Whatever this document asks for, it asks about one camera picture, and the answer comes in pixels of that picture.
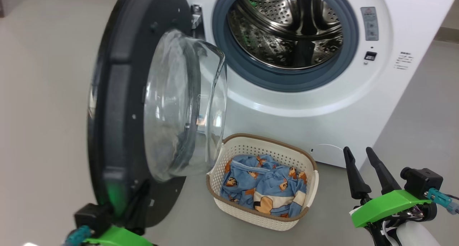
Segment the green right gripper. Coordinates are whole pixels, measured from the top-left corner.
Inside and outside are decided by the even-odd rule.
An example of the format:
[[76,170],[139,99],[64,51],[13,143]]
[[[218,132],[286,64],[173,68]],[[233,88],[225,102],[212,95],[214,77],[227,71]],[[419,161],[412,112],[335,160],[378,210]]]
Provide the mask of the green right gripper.
[[371,147],[366,148],[366,154],[377,173],[382,195],[375,199],[368,197],[372,190],[364,182],[350,148],[344,147],[350,194],[353,199],[361,200],[361,205],[350,212],[352,223],[354,227],[369,232],[374,246],[401,246],[401,236],[396,235],[397,228],[408,221],[432,221],[437,215],[437,206],[431,200],[419,199],[401,189]]

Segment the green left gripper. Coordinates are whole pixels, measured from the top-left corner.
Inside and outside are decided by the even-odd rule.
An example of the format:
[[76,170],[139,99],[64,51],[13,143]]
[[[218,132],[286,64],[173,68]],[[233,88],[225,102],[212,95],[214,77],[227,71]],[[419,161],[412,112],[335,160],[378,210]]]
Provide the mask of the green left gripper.
[[98,238],[85,240],[85,246],[155,246],[142,235],[150,203],[151,182],[144,181],[131,197],[125,210],[125,228],[112,226]]

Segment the blue garment with cream panel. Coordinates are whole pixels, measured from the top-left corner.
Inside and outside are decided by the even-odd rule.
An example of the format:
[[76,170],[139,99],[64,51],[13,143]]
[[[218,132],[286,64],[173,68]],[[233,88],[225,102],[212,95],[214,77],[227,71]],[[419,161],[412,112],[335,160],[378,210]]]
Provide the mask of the blue garment with cream panel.
[[254,191],[254,209],[280,218],[295,218],[303,210],[307,176],[293,166],[277,166],[264,174]]

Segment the blue cartoon print garment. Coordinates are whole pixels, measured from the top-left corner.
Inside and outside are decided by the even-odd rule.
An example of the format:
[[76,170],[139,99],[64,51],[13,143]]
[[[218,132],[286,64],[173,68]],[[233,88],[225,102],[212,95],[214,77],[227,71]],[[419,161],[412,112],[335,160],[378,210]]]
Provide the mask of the blue cartoon print garment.
[[254,194],[259,182],[279,166],[269,155],[237,155],[224,168],[220,196],[248,209],[254,209]]

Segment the black round glass washer door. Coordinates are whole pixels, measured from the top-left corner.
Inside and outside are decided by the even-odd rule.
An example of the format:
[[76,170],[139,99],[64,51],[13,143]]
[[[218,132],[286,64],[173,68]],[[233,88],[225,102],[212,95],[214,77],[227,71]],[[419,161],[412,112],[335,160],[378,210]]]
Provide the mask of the black round glass washer door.
[[125,210],[151,182],[146,228],[167,217],[187,176],[213,169],[227,104],[225,54],[191,34],[187,0],[118,0],[101,39],[87,111],[98,205]]

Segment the white front-load washing machine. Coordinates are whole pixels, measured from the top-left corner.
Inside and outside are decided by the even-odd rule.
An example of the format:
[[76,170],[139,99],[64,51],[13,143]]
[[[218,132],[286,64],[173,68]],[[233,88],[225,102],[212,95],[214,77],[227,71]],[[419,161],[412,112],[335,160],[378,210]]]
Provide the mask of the white front-load washing machine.
[[[187,1],[202,6],[205,38],[216,45],[216,0]],[[228,66],[223,136],[262,136],[309,153],[319,144],[349,147],[361,167],[365,149],[379,138],[454,1],[349,0],[359,26],[354,59],[336,79],[305,92],[276,92],[246,81],[222,50]],[[376,8],[379,41],[365,40],[361,7]],[[375,61],[364,60],[367,51],[377,53]]]

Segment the perforated steel washer drum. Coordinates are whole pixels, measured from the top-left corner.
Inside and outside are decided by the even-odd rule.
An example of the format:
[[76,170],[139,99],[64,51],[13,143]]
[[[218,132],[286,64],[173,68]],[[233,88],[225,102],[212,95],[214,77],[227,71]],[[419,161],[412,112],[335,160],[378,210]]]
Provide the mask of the perforated steel washer drum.
[[283,70],[320,66],[343,44],[339,18],[324,0],[236,0],[227,22],[252,59]]

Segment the metal door hinge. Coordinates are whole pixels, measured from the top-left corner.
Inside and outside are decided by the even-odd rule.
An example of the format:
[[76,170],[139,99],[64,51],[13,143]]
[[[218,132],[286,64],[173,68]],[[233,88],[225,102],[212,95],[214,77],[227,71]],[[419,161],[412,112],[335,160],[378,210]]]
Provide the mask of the metal door hinge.
[[192,22],[191,34],[196,39],[205,40],[205,30],[202,17],[202,6],[191,5]]

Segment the round white filter cover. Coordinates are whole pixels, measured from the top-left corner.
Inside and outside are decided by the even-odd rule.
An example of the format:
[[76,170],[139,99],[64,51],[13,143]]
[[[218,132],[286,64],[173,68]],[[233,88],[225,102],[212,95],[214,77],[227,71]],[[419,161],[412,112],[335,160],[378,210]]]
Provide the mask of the round white filter cover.
[[315,145],[311,148],[310,154],[316,162],[345,168],[343,149],[335,145]]

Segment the cream perforated laundry basket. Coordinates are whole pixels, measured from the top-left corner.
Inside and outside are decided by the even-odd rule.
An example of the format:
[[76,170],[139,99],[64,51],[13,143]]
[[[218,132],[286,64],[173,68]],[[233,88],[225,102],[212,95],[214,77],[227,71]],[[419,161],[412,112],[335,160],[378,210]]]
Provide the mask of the cream perforated laundry basket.
[[[269,155],[279,163],[279,166],[293,166],[297,171],[304,171],[308,184],[306,200],[300,215],[295,218],[280,218],[223,199],[220,190],[224,168],[226,163],[237,155]],[[208,190],[223,212],[248,223],[277,231],[291,229],[308,212],[315,198],[318,183],[317,164],[307,152],[280,141],[245,133],[234,134],[223,140],[216,164],[206,176]]]

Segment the grey warning sticker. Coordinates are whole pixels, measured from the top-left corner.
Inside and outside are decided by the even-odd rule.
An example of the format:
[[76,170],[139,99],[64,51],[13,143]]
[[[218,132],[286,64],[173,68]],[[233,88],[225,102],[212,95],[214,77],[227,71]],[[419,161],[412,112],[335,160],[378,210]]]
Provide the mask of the grey warning sticker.
[[379,41],[379,26],[376,8],[361,7],[360,9],[364,23],[365,40]]

